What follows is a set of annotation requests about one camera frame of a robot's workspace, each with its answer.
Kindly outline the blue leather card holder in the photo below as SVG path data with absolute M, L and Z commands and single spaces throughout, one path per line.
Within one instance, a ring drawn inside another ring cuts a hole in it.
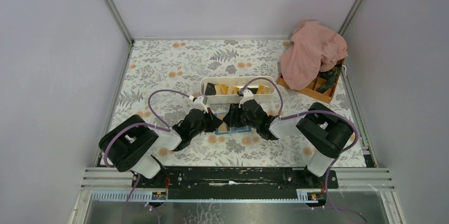
M 222 121 L 222 124 L 215 130 L 215 135 L 229 135 L 235 133 L 246 133 L 251 132 L 252 129 L 249 126 L 245 127 L 229 127 L 225 122 Z

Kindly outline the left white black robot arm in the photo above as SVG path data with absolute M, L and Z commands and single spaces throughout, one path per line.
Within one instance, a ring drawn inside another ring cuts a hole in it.
M 145 123 L 141 116 L 133 115 L 104 135 L 98 147 L 106 157 L 106 166 L 115 167 L 119 172 L 136 172 L 149 186 L 159 187 L 164 182 L 162 165 L 149 150 L 154 147 L 181 151 L 194 137 L 214 132 L 221 124 L 222 120 L 210 109 L 206 112 L 191 109 L 170 130 Z

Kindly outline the tan credit card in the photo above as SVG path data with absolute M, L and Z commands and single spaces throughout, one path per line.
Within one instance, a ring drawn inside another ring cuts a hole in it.
M 216 84 L 214 86 L 216 95 L 227 95 L 228 94 L 228 86 L 225 84 Z

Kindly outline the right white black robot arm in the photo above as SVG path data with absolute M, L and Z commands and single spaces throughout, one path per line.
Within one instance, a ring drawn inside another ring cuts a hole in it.
M 249 100 L 231 104 L 222 120 L 228 127 L 249 126 L 265 140 L 303 135 L 316 148 L 303 175 L 305 184 L 311 188 L 324 182 L 328 168 L 346 150 L 350 137 L 357 135 L 349 119 L 318 102 L 307 111 L 279 117 L 268 115 L 255 100 Z

